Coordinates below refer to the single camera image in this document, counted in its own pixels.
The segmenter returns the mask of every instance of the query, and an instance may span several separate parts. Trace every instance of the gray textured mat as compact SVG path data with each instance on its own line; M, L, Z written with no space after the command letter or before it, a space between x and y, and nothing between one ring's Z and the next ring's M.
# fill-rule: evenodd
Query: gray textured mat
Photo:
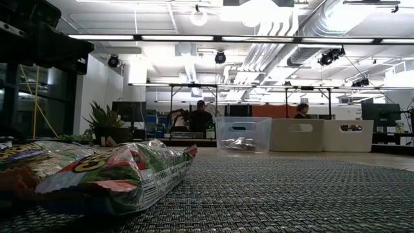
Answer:
M0 232L414 232L414 172L303 157L199 155L142 213L0 220Z

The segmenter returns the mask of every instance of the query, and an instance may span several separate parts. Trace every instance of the green plant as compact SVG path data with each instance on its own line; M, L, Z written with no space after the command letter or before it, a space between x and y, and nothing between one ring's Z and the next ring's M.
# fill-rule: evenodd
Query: green plant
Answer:
M95 128L120 128L124 126L125 122L118 119L118 113L112 111L109 106L106 106L106 112L95 101L91 104L92 115L89 113L91 120L85 119L93 129Z
M93 141L93 128L90 125L89 129L86 129L82 135L60 135L58 139L72 140L74 142L88 142L89 144Z

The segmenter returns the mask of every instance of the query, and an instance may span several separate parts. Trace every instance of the object in bin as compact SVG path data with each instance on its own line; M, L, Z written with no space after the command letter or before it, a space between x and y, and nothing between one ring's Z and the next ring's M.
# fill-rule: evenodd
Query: object in bin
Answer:
M221 142L229 150L254 151L257 149L257 142L255 140L244 137L222 140Z

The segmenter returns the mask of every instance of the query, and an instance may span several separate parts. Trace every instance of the person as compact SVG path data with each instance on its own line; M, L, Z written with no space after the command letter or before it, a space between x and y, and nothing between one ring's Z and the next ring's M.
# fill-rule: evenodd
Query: person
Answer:
M205 133L209 125L213 123L213 116L206 112L206 103L199 100L197 102L197 110L191 112L190 115L190 131Z
M309 105L300 104L298 105L298 114L296 114L295 119L310 119L311 117L307 114L309 111Z

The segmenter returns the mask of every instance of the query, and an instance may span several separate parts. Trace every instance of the ceiling light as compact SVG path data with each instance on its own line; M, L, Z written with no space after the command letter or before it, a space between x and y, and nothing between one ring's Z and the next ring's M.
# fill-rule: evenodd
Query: ceiling light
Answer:
M414 44L414 39L383 39L381 43L402 43L402 44Z
M266 36L223 36L223 41L290 43L293 38Z
M77 0L77 2L80 3L124 3L124 4L151 4L151 5L165 5L166 3L170 3L173 5L188 5L193 6L194 3L197 3L198 5L210 5L210 2L208 1L192 1L192 0L175 0L175 1L158 1L158 0Z
M207 20L208 20L207 12L206 12L204 9L199 9L199 8L198 8L198 5L196 5L196 8L197 8L197 9L193 10L193 11L191 12L191 14L190 14L190 21L191 21L191 23L193 23L195 26L203 26L203 25L205 25L205 24L207 23ZM197 18L195 17L195 15L196 15L197 13L201 13L201 14L202 14L202 16L201 16L201 18L200 18L200 19L197 19Z
M144 41L213 41L213 36L142 36Z
M169 84L163 84L163 83L132 83L131 85L141 86L141 87L169 87Z
M69 35L70 38L83 39L83 40L99 40L99 41L111 41L111 40L134 40L132 35Z
M301 42L303 43L372 43L374 39L364 39L364 38L303 38Z
M170 103L185 103L185 101L169 101L169 100L155 100L155 103L165 103L165 104L170 104Z
M309 45L309 44L299 44L299 48L321 48L321 49L340 49L342 45L324 45L324 44L317 44L317 45Z
M255 87L254 85L218 85L217 87Z

